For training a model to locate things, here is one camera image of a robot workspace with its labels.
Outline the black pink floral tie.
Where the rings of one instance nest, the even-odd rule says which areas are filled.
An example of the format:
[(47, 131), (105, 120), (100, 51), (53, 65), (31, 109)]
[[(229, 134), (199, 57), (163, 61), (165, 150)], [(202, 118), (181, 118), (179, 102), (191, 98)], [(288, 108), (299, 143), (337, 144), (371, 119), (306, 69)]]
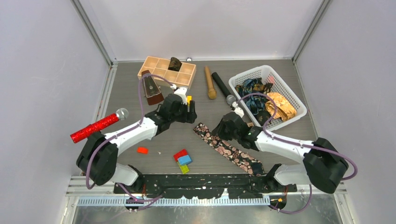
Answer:
[(239, 150), (225, 140), (220, 139), (218, 136), (213, 135), (205, 124), (198, 123), (193, 128), (193, 131), (207, 145), (213, 148), (228, 161), (232, 162), (234, 165), (248, 173), (250, 176), (265, 175), (264, 167), (260, 160)]

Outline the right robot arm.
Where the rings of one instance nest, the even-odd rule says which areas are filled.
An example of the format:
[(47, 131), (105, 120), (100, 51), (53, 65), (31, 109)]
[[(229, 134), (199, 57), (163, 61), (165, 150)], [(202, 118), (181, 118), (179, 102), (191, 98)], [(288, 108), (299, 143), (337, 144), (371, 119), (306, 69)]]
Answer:
[(222, 140), (236, 140), (244, 148), (278, 154), (298, 162), (298, 165), (280, 165), (274, 170), (266, 179), (271, 191), (279, 191), (289, 184), (311, 184), (332, 194), (349, 168), (346, 159), (324, 138), (296, 140), (260, 126), (249, 127), (234, 112), (224, 115), (212, 133)]

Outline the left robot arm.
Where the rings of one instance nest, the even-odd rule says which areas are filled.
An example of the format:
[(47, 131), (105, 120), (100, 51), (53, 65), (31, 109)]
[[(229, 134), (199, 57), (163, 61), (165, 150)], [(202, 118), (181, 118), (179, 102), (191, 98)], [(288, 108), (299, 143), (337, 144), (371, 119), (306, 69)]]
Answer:
[(118, 163), (118, 157), (130, 147), (168, 130), (174, 122), (193, 124), (197, 118), (195, 101), (184, 104), (181, 96), (171, 93), (154, 111), (144, 115), (142, 121), (116, 132), (95, 132), (87, 138), (76, 165), (94, 184), (107, 182), (123, 184), (132, 193), (142, 190), (141, 173), (131, 165)]

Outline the brown wooden metronome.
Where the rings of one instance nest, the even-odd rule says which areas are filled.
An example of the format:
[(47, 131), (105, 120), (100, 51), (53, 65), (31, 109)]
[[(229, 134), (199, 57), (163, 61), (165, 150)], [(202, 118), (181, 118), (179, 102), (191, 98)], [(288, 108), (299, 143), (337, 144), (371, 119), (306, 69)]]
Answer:
[(143, 79), (143, 88), (148, 105), (156, 105), (164, 101), (159, 86), (151, 76)]

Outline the black microphone silver head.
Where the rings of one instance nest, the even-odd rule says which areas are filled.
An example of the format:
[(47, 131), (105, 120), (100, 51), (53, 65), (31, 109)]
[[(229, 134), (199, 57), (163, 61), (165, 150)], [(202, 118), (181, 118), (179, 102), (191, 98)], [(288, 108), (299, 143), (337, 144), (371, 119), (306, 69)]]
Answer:
[(217, 84), (217, 86), (219, 87), (219, 89), (221, 90), (221, 92), (223, 93), (223, 95), (225, 96), (226, 102), (229, 105), (232, 105), (236, 101), (235, 96), (231, 94), (231, 92), (226, 87), (225, 83), (223, 82), (223, 80), (221, 79), (221, 77), (218, 75), (217, 72), (212, 73), (211, 76), (215, 81), (215, 83)]

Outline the wooden compartment tray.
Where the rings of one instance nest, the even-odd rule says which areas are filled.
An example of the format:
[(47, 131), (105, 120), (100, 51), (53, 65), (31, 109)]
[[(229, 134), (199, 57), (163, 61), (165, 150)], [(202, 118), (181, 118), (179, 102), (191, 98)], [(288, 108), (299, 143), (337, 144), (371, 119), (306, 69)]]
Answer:
[(137, 73), (138, 79), (141, 79), (144, 71), (158, 75), (176, 84), (177, 87), (186, 86), (191, 88), (193, 79), (196, 74), (196, 65), (187, 62), (181, 62), (179, 71), (168, 70), (170, 59), (148, 56)]

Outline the red toy brick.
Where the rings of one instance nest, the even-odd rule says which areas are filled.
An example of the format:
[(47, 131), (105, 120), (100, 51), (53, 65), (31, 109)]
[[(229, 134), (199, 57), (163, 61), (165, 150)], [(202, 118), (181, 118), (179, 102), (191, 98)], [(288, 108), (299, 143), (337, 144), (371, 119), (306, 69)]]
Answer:
[(189, 155), (186, 149), (183, 149), (173, 155), (173, 158), (176, 162), (178, 162), (178, 158)]

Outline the blue toy brick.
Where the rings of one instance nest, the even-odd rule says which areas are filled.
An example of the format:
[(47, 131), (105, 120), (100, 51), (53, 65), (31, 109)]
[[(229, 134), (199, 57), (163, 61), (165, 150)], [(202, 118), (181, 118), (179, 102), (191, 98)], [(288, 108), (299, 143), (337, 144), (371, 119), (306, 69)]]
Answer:
[(192, 159), (189, 155), (181, 156), (177, 159), (177, 161), (181, 166), (192, 163)]

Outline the dark rolled tie in tray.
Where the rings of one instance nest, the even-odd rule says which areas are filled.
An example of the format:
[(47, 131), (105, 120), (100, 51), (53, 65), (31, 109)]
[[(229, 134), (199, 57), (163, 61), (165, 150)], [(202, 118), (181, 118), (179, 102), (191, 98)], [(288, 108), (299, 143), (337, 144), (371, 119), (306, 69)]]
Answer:
[(179, 72), (182, 67), (182, 62), (176, 57), (170, 58), (170, 63), (168, 65), (168, 70)]

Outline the red glitter microphone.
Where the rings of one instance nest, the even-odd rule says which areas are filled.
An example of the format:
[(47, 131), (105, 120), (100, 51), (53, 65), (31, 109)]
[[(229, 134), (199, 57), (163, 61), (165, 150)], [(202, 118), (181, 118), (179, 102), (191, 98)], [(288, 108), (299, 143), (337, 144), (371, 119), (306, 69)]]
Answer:
[(87, 127), (70, 135), (73, 143), (78, 143), (95, 132), (99, 132), (118, 121), (125, 120), (129, 116), (129, 112), (126, 108), (120, 108), (115, 113), (112, 113), (93, 124), (89, 124)]

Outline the orange red small brick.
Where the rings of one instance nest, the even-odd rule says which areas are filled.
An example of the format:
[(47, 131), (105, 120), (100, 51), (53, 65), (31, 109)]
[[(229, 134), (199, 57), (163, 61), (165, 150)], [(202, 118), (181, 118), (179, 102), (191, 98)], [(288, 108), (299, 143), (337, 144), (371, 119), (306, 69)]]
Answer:
[(149, 152), (149, 150), (145, 147), (138, 147), (136, 151), (141, 154), (148, 154)]

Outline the yellow green translucent brick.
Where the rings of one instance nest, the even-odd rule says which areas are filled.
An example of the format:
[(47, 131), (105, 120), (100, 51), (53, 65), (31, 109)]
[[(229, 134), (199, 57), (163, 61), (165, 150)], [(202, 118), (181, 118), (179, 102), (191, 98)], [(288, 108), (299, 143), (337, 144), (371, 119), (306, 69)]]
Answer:
[(187, 174), (190, 171), (187, 165), (181, 165), (179, 162), (177, 164), (182, 174)]

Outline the orange gold tie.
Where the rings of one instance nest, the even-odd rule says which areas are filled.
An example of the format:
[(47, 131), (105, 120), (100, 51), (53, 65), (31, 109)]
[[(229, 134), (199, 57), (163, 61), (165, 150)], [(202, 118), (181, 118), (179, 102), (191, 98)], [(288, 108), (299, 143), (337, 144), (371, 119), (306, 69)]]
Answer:
[(273, 119), (281, 119), (283, 122), (292, 119), (293, 117), (296, 116), (297, 111), (294, 108), (294, 106), (278, 92), (269, 92), (267, 94), (268, 97), (270, 97), (276, 104), (276, 113), (275, 113), (275, 108), (274, 104), (272, 101), (268, 100), (265, 104), (265, 108), (267, 112), (272, 116), (273, 114), (274, 117)]

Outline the white plastic basket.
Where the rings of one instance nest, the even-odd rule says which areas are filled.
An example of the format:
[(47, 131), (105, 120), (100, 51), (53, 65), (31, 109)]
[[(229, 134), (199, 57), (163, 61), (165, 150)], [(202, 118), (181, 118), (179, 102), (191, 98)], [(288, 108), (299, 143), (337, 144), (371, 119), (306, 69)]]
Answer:
[(270, 123), (267, 124), (266, 128), (269, 131), (274, 131), (280, 129), (286, 125), (289, 125), (303, 116), (307, 114), (307, 108), (303, 104), (303, 102), (298, 98), (298, 96), (293, 92), (293, 90), (284, 82), (284, 80), (278, 75), (278, 73), (268, 65), (262, 65), (258, 67), (254, 67), (242, 73), (239, 73), (228, 80), (228, 84), (231, 87), (233, 93), (235, 94), (237, 99), (240, 99), (241, 96), (235, 89), (237, 85), (242, 85), (245, 81), (249, 79), (262, 79), (262, 83), (272, 83), (273, 87), (272, 91), (280, 93), (284, 96), (291, 105), (296, 109), (297, 114), (293, 118), (288, 121), (281, 121), (280, 118), (273, 119)]

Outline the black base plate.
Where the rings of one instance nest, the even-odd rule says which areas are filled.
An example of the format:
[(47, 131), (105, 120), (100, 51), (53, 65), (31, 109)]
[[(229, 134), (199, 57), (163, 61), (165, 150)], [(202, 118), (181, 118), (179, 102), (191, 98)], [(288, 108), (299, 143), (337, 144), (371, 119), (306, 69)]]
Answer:
[(113, 177), (114, 193), (142, 193), (148, 198), (161, 196), (168, 199), (220, 198), (227, 193), (230, 199), (254, 199), (267, 193), (296, 192), (295, 184), (283, 186), (272, 177), (249, 174), (150, 174), (136, 175), (133, 183), (121, 187), (121, 178)]

